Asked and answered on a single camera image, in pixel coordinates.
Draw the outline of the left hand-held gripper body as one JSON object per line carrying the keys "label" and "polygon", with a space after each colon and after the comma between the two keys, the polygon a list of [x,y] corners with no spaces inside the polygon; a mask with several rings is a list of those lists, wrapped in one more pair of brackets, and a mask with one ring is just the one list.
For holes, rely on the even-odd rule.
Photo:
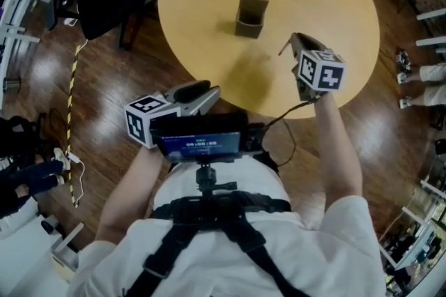
{"label": "left hand-held gripper body", "polygon": [[128,135],[148,149],[156,147],[150,133],[151,121],[163,116],[180,116],[180,107],[166,101],[162,94],[139,98],[126,105],[124,111]]}

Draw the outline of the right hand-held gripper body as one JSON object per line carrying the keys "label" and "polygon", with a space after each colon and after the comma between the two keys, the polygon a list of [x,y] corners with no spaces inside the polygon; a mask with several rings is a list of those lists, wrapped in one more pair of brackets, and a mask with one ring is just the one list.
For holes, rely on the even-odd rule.
{"label": "right hand-held gripper body", "polygon": [[346,76],[346,63],[331,49],[296,52],[295,75],[301,101],[315,100],[327,92],[340,91]]}

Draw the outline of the brown pen holder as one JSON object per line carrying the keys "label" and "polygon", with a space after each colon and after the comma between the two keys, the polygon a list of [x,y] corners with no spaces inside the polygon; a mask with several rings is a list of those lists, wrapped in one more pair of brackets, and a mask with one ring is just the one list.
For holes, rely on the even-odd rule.
{"label": "brown pen holder", "polygon": [[240,0],[235,35],[257,39],[264,26],[269,0]]}

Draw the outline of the person's right forearm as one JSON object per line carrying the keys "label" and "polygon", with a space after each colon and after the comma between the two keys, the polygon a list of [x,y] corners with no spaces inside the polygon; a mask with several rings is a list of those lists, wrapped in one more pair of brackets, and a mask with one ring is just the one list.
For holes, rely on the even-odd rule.
{"label": "person's right forearm", "polygon": [[365,202],[362,169],[333,95],[327,93],[319,98],[314,103],[314,111],[325,192],[325,214],[320,230],[334,231],[341,225],[346,210],[331,213],[332,206],[347,202],[357,208]]}

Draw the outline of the person's left forearm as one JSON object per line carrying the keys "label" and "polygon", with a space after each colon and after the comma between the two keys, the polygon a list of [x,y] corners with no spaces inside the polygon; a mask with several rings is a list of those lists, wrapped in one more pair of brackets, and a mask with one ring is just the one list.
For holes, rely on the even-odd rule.
{"label": "person's left forearm", "polygon": [[144,217],[163,160],[159,149],[141,147],[105,202],[95,240],[118,245],[129,227]]}

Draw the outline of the black phone with lit screen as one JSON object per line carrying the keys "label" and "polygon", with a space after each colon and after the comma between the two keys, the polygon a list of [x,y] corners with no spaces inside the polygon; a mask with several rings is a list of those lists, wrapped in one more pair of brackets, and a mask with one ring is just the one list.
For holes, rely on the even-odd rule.
{"label": "black phone with lit screen", "polygon": [[212,162],[240,158],[247,135],[241,112],[153,119],[150,134],[171,163]]}

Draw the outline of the yellow black striped floor tape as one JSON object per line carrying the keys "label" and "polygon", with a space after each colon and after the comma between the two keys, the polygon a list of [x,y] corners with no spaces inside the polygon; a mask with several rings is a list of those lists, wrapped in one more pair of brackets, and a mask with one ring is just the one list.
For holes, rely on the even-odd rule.
{"label": "yellow black striped floor tape", "polygon": [[[82,45],[78,45],[75,50],[75,56],[72,62],[72,70],[71,70],[71,76],[70,76],[70,85],[69,85],[69,94],[68,94],[68,101],[67,101],[67,129],[66,129],[66,156],[68,158],[68,152],[72,152],[72,101],[73,101],[73,91],[75,86],[75,75],[77,70],[77,63],[79,58],[79,53],[82,51],[82,49],[88,44],[88,41],[86,41]],[[84,194],[84,189],[82,183],[81,185],[81,193],[80,196],[76,197],[74,192],[74,186],[72,183],[72,170],[69,169],[68,171],[68,182],[69,182],[69,188],[70,188],[70,196],[72,200],[72,205],[74,208],[79,207],[79,201],[82,198]]]}

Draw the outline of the black chest harness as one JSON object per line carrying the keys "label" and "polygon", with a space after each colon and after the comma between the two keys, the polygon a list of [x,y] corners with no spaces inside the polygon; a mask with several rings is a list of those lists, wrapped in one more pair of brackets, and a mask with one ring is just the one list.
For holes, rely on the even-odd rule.
{"label": "black chest harness", "polygon": [[266,239],[248,222],[247,213],[286,213],[291,205],[267,195],[232,191],[223,195],[183,197],[155,209],[152,218],[173,222],[159,248],[147,256],[142,272],[125,297],[152,296],[167,279],[181,252],[199,232],[222,231],[277,285],[283,297],[310,297],[279,271],[266,250]]}

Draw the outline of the white side table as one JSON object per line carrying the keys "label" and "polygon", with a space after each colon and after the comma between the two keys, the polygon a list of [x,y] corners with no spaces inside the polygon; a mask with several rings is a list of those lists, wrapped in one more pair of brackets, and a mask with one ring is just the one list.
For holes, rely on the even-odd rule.
{"label": "white side table", "polygon": [[425,25],[428,36],[416,40],[415,45],[435,49],[436,54],[446,61],[446,7],[420,13],[416,19]]}

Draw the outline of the cardboard box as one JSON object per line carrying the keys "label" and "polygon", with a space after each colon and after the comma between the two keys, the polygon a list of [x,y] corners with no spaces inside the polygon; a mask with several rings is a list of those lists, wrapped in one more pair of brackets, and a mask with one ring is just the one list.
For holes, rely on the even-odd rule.
{"label": "cardboard box", "polygon": [[78,252],[75,252],[69,244],[84,228],[80,222],[60,243],[55,243],[50,250],[50,257],[56,274],[68,284],[71,283],[79,265]]}

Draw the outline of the white metal desk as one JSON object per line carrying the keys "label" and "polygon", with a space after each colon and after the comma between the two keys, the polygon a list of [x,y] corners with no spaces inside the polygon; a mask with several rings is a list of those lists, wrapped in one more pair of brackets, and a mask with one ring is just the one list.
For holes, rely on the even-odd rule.
{"label": "white metal desk", "polygon": [[25,35],[23,17],[32,0],[4,0],[0,18],[0,111],[3,109],[3,83],[15,41],[39,43],[40,39]]}

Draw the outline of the white shirt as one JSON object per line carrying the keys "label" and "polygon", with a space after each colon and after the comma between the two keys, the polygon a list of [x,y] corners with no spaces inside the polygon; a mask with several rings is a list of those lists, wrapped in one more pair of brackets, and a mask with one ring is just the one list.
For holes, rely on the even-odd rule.
{"label": "white shirt", "polygon": [[[148,255],[160,246],[173,222],[153,211],[183,197],[202,197],[195,185],[198,164],[176,165],[158,190],[153,187],[144,217],[115,245],[94,240],[79,254],[68,297],[125,297]],[[277,172],[264,161],[245,156],[214,165],[217,180],[236,182],[237,190],[289,202]],[[282,275],[310,297],[385,297],[379,244],[367,201],[347,202],[341,225],[332,231],[308,230],[300,216],[247,213],[248,222],[266,239],[266,250]],[[177,258],[169,277],[144,297],[283,297],[274,280],[222,231],[199,232]]]}

